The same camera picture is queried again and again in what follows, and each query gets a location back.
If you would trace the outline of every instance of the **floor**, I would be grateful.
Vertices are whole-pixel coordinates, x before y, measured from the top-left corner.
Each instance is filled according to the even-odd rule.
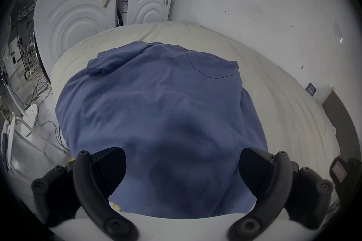
[[[41,73],[38,73],[37,75],[40,78],[45,79]],[[14,93],[21,99],[22,102],[30,103],[35,85],[38,82],[38,76],[34,77],[32,80],[25,81],[22,72],[16,72],[9,80]],[[9,109],[16,112],[13,101],[11,99],[9,100],[10,94],[2,94],[2,96],[7,102]],[[42,135],[43,138],[52,144],[55,144],[58,148],[61,148],[55,134],[54,124],[57,128],[59,124],[55,115],[55,104],[50,88],[43,91],[43,93],[41,93],[36,99],[33,98],[33,101],[40,104],[34,130]],[[19,110],[17,110],[16,116],[21,116]],[[20,122],[16,124],[15,130],[21,134]],[[27,141],[33,144],[36,148],[40,149],[41,152],[31,147]],[[8,172],[9,182],[13,186],[14,191],[18,193],[18,196],[32,212],[35,212],[33,194],[30,187],[32,181],[43,177],[56,165],[66,165],[71,158],[72,156],[68,153],[68,151],[66,151],[66,153],[62,152],[34,134],[30,134],[25,138],[17,135],[16,133],[14,134],[11,153],[12,169]]]

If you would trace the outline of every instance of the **blue t-shirt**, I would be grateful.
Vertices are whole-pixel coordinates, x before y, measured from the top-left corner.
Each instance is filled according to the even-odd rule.
[[[243,148],[267,151],[236,61],[135,41],[101,52],[64,86],[56,113],[74,156],[124,149],[126,175],[109,198],[164,218],[247,213]]]

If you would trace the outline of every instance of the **white bed sheet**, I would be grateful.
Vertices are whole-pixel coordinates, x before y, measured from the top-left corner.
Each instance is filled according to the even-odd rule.
[[[117,27],[91,36],[68,49],[51,73],[57,103],[66,82],[97,54],[135,40],[178,44],[239,64],[263,126],[270,153],[286,151],[299,167],[309,166],[330,180],[329,166],[340,154],[336,129],[322,107],[280,67],[249,47],[215,31],[187,22],[156,22]]]

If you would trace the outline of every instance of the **white pipe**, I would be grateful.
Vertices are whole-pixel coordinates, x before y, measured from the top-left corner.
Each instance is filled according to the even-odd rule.
[[[48,154],[45,151],[42,151],[41,149],[37,148],[36,146],[34,146],[31,141],[29,141],[28,139],[24,138],[24,136],[20,133],[18,133],[16,130],[14,131],[14,133],[26,144],[28,144],[30,147],[32,147],[33,149],[35,149],[38,153],[40,153],[42,156],[44,156],[49,163],[51,163],[52,165],[55,164],[55,162],[52,161],[52,159],[48,156]]]
[[[39,135],[36,130],[32,129],[21,117],[16,117],[15,118],[17,121],[20,121],[24,126],[27,127],[28,130],[30,130],[34,135],[38,136],[40,139],[42,139],[43,141],[45,141],[46,143],[50,144],[51,146],[55,147],[57,150],[61,151],[62,153],[66,154],[66,151],[63,150],[62,148],[59,148],[58,146],[56,146],[55,144],[49,142],[47,139],[43,138],[41,135]]]
[[[9,87],[9,85],[6,86],[6,88],[8,89],[11,98],[13,99],[13,101],[15,102],[16,106],[18,107],[18,109],[20,110],[20,112],[23,114],[23,116],[28,117],[28,115],[26,114],[26,112],[23,110],[23,108],[21,107],[21,105],[18,102],[18,99],[16,98],[15,94],[13,93],[13,91],[11,90],[11,88]]]

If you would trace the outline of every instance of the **washing machine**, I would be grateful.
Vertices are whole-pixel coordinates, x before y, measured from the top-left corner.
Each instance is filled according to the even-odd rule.
[[[36,49],[44,74],[70,47],[117,25],[117,0],[38,0],[34,10]]]
[[[34,10],[35,48],[45,76],[79,41],[133,23],[167,21],[171,0],[38,0]]]
[[[123,25],[168,20],[171,0],[118,0]]]

